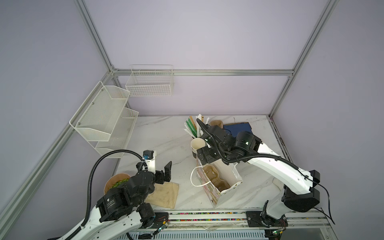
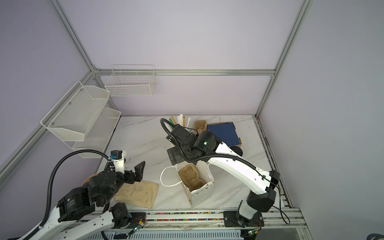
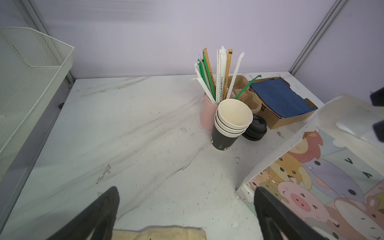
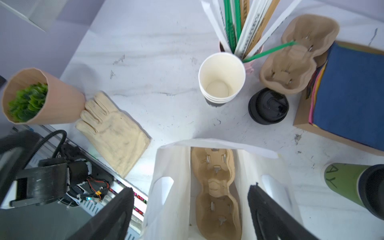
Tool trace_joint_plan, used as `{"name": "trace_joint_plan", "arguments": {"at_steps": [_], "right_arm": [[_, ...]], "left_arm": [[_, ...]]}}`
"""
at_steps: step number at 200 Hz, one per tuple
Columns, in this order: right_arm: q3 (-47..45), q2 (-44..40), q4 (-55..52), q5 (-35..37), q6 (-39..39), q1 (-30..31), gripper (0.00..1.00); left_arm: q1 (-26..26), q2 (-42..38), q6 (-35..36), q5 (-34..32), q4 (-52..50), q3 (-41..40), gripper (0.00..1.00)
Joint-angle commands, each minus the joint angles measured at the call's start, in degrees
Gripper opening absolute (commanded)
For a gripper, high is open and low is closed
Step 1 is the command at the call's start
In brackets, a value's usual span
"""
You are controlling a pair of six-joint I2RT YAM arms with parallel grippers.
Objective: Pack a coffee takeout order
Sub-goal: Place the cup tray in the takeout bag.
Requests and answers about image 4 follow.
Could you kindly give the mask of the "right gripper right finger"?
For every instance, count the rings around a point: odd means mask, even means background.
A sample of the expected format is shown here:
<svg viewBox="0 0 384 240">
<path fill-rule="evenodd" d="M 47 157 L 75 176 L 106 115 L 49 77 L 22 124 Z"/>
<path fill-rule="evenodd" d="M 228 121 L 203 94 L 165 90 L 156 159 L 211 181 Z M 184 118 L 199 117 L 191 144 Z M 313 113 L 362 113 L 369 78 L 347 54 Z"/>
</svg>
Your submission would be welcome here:
<svg viewBox="0 0 384 240">
<path fill-rule="evenodd" d="M 316 240 L 259 185 L 251 185 L 248 203 L 258 240 Z"/>
</svg>

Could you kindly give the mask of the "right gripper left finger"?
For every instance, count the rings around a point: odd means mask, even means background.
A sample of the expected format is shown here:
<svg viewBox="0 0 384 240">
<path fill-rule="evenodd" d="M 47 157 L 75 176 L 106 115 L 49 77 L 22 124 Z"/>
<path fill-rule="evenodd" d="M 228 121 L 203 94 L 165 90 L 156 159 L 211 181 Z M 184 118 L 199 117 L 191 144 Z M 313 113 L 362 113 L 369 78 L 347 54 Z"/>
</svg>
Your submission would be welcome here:
<svg viewBox="0 0 384 240">
<path fill-rule="evenodd" d="M 134 208 L 134 191 L 124 188 L 92 217 L 70 240 L 124 240 Z"/>
</svg>

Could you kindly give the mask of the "single brown pulp cup carrier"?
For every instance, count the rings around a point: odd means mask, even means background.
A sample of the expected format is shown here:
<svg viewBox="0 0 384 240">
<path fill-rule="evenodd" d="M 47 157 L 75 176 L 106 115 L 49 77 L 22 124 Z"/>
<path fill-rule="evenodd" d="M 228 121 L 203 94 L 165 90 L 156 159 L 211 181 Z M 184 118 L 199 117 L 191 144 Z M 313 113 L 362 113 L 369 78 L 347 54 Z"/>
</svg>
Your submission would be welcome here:
<svg viewBox="0 0 384 240">
<path fill-rule="evenodd" d="M 230 193 L 235 180 L 231 149 L 191 149 L 191 166 L 201 191 L 196 198 L 196 221 L 207 240 L 240 240 L 239 205 Z"/>
</svg>

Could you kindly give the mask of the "white paper gift bag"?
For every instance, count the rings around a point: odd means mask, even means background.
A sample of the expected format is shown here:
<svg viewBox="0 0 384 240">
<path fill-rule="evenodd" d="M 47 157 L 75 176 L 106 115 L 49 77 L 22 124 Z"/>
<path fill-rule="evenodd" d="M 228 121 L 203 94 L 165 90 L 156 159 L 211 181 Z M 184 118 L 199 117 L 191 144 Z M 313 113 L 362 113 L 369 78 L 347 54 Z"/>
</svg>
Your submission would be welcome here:
<svg viewBox="0 0 384 240">
<path fill-rule="evenodd" d="M 159 147 L 142 240 L 254 240 L 248 192 L 258 185 L 302 222 L 283 157 L 215 139 Z"/>
</svg>

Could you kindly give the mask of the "green paper cup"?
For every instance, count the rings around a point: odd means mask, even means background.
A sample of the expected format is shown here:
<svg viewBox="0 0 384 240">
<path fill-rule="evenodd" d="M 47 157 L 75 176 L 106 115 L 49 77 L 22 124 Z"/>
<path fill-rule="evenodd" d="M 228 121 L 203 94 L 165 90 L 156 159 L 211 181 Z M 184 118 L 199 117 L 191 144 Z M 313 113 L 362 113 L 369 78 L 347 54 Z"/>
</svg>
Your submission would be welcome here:
<svg viewBox="0 0 384 240">
<path fill-rule="evenodd" d="M 321 177 L 333 192 L 364 208 L 359 194 L 359 181 L 369 167 L 357 164 L 327 164 L 322 168 Z"/>
</svg>

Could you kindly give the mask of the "black plastic cup lid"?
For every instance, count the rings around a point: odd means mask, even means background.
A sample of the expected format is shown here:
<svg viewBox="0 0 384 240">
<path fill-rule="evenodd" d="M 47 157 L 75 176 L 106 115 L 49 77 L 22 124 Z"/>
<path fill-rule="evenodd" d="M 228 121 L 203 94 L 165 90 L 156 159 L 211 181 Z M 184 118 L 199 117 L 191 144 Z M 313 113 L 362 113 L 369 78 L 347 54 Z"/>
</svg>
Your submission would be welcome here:
<svg viewBox="0 0 384 240">
<path fill-rule="evenodd" d="M 251 97 L 248 111 L 261 125 L 277 124 L 287 116 L 289 102 L 285 95 L 264 88 Z"/>
</svg>

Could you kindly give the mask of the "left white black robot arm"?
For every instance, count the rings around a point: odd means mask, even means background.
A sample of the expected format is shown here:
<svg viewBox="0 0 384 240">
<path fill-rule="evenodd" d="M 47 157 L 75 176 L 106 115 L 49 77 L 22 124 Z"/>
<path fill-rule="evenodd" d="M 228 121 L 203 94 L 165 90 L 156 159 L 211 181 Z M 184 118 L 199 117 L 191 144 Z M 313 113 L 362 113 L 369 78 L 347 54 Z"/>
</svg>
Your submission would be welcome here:
<svg viewBox="0 0 384 240">
<path fill-rule="evenodd" d="M 37 167 L 27 165 L 56 135 L 62 135 L 52 157 L 39 161 Z M 58 130 L 42 137 L 21 131 L 1 138 L 1 209 L 46 205 L 66 195 L 70 187 L 87 180 L 89 167 L 85 162 L 72 162 L 63 154 L 67 133 Z"/>
</svg>

